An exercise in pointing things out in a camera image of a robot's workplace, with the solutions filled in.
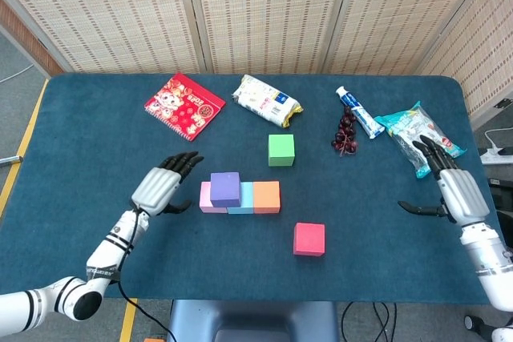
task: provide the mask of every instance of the green block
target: green block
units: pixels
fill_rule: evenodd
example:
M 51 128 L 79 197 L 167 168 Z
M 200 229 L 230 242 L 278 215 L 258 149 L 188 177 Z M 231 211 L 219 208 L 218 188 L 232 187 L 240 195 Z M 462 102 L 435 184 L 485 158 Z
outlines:
M 269 135 L 270 167 L 292 166 L 294 156 L 294 135 Z

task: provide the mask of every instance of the foam block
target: foam block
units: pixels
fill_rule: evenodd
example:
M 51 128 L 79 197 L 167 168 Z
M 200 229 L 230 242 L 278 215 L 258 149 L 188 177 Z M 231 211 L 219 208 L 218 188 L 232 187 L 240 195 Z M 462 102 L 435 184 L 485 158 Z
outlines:
M 253 182 L 253 206 L 255 214 L 280 212 L 280 183 L 277 180 Z
M 240 184 L 240 207 L 228 207 L 229 214 L 253 213 L 253 182 Z
M 294 135 L 269 135 L 269 166 L 292 166 L 294 163 Z
M 213 207 L 240 207 L 240 177 L 238 172 L 210 174 L 210 201 Z
M 201 182 L 200 209 L 202 212 L 226 213 L 226 207 L 213 207 L 210 202 L 210 182 Z
M 321 256 L 325 253 L 325 225 L 296 223 L 294 227 L 294 254 Z

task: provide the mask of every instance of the blue tablecloth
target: blue tablecloth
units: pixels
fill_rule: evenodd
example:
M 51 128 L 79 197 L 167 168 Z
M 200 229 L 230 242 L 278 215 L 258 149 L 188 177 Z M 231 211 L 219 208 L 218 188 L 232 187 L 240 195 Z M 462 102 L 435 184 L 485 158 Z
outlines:
M 85 263 L 146 175 L 166 156 L 205 156 L 176 195 L 200 194 L 214 171 L 243 181 L 279 180 L 279 215 L 162 215 L 128 258 L 123 283 L 142 298 L 225 300 L 384 300 L 486 303 L 463 247 L 446 219 L 405 213 L 397 201 L 436 204 L 432 177 L 414 169 L 386 134 L 357 127 L 355 156 L 330 146 L 341 116 L 334 91 L 353 92 L 372 115 L 418 100 L 450 139 L 458 160 L 493 207 L 456 81 L 444 77 L 257 76 L 305 111 L 281 129 L 236 105 L 239 75 L 191 75 L 227 101 L 190 143 L 147 114 L 144 103 L 169 74 L 66 74 L 48 84 L 37 126 L 0 228 L 0 293 L 85 277 Z M 267 165 L 268 134 L 293 133 L 293 167 Z M 499 229 L 495 210 L 488 223 Z M 325 223 L 323 257 L 293 255 L 296 222 Z M 115 287 L 108 296 L 118 296 Z

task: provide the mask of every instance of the lavender block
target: lavender block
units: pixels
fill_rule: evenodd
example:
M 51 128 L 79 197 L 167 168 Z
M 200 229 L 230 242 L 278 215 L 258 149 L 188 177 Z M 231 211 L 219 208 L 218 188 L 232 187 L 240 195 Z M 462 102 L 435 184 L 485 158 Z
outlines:
M 210 174 L 210 202 L 213 207 L 240 207 L 238 172 L 213 172 Z

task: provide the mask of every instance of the red notebook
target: red notebook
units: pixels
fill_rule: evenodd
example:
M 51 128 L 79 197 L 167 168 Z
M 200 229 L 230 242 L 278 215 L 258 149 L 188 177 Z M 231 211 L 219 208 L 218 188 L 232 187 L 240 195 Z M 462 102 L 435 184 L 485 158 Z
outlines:
M 144 109 L 192 141 L 225 105 L 223 99 L 183 74 L 175 74 Z

